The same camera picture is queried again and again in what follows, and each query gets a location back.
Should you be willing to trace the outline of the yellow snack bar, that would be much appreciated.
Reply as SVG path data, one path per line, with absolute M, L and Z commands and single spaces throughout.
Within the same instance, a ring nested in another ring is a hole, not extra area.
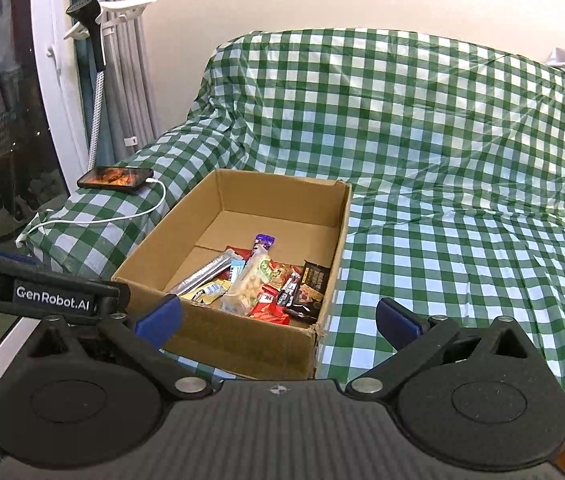
M 210 306 L 214 301 L 224 296 L 226 292 L 232 287 L 232 282 L 228 280 L 216 280 L 207 282 L 197 288 L 191 289 L 183 296 L 194 304 L 202 304 L 202 306 Z

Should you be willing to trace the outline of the silver foil stick pack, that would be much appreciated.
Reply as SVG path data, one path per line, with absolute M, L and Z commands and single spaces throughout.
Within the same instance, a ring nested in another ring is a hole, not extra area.
M 229 268 L 235 255 L 232 249 L 225 250 L 213 260 L 205 263 L 202 268 L 194 271 L 194 273 L 174 285 L 168 292 L 172 295 L 182 296 L 187 292 L 191 292 L 192 289 L 211 281 L 216 275 Z

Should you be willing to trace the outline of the beige nougat snack pack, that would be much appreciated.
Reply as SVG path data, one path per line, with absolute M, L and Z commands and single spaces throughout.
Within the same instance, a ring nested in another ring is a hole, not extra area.
M 269 283 L 272 267 L 267 252 L 253 256 L 243 269 L 240 278 L 222 297 L 220 309 L 238 315 L 248 315 L 255 305 L 261 287 Z

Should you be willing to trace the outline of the black chocolate bar packet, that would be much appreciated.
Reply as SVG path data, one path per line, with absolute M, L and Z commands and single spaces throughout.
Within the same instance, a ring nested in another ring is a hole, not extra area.
M 326 266 L 306 261 L 291 304 L 284 312 L 305 323 L 316 323 L 322 308 L 330 278 Z

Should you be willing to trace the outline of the red brown candy packet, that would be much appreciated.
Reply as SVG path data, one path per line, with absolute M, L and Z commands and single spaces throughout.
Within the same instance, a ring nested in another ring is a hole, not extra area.
M 295 291 L 299 284 L 302 269 L 298 266 L 291 266 L 287 263 L 271 262 L 272 275 L 269 278 L 269 285 L 278 292 L 276 305 L 280 307 L 289 307 Z

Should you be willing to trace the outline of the purple candy bar wrapper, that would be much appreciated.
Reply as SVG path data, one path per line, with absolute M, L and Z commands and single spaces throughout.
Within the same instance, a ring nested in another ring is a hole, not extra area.
M 252 247 L 252 254 L 264 254 L 264 252 L 269 252 L 269 249 L 272 248 L 275 244 L 276 238 L 265 234 L 265 233 L 258 233 L 255 236 L 253 247 Z

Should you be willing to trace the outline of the light blue stick sachet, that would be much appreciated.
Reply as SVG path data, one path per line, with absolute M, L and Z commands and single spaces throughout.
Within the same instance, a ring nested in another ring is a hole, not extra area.
M 245 266 L 246 262 L 242 259 L 232 260 L 228 269 L 228 280 L 232 283 L 238 281 Z

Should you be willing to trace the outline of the small red stick packet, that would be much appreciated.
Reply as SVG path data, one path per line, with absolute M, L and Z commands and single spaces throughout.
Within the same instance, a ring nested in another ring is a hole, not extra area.
M 276 300 L 279 295 L 279 290 L 267 284 L 261 287 L 258 300 L 252 310 L 253 314 L 261 312 L 272 312 L 273 307 L 276 307 Z

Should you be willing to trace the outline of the red spicy strips packet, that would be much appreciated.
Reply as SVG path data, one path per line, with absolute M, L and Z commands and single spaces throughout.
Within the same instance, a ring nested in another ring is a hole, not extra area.
M 249 313 L 250 318 L 277 325 L 289 325 L 291 318 L 284 312 L 283 307 L 278 306 L 278 295 L 279 292 L 275 287 L 263 285 L 258 294 L 258 299 L 256 299 L 255 305 Z

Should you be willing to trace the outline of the small dark red packet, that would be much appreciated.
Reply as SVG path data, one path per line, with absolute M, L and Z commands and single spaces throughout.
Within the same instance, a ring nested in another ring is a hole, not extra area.
M 227 246 L 227 250 L 232 250 L 237 258 L 242 259 L 243 261 L 248 261 L 252 256 L 252 249 L 251 248 L 240 248 L 234 246 Z

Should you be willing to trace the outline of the brown cardboard box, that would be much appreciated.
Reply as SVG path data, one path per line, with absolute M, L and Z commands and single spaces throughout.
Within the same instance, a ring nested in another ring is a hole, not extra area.
M 215 170 L 130 254 L 114 281 L 144 314 L 168 295 L 183 322 L 163 349 L 258 379 L 316 372 L 343 252 L 352 188 Z

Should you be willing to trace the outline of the black smartphone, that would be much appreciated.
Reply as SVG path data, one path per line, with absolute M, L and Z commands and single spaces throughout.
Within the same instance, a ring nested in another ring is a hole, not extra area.
M 152 177 L 153 171 L 149 168 L 104 166 L 87 171 L 76 185 L 79 188 L 133 193 Z

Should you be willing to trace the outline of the green checkered sofa cover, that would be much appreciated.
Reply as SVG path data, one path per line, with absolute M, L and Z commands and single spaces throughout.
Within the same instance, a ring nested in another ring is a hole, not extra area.
M 216 169 L 341 180 L 353 196 L 322 377 L 391 353 L 391 297 L 472 326 L 512 316 L 565 390 L 565 73 L 416 32 L 251 32 L 219 46 L 185 122 L 130 156 L 159 185 L 81 190 L 24 230 L 54 270 L 111 278 Z

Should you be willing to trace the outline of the grey curtain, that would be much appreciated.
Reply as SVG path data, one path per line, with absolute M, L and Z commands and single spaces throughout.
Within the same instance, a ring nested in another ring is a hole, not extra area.
M 120 162 L 159 136 L 141 18 L 104 34 L 104 53 L 107 68 L 96 149 L 98 166 Z

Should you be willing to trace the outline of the white window frame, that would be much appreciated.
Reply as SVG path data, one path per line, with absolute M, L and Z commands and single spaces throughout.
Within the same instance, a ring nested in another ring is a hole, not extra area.
M 88 145 L 74 44 L 64 34 L 70 0 L 31 0 L 32 34 L 40 92 L 62 176 L 70 192 L 87 171 Z

